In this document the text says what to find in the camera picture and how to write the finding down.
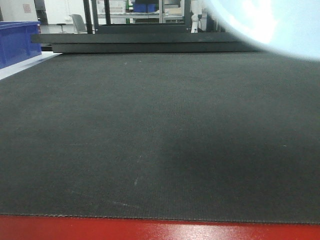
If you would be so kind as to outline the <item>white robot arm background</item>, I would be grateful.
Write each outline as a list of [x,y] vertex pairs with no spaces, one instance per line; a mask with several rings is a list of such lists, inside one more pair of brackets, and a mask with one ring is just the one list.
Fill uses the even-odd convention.
[[190,14],[191,14],[191,28],[190,33],[196,34],[198,32],[203,33],[206,31],[206,25],[203,24],[206,20],[203,20],[203,15],[206,8],[205,0],[191,0],[190,1]]

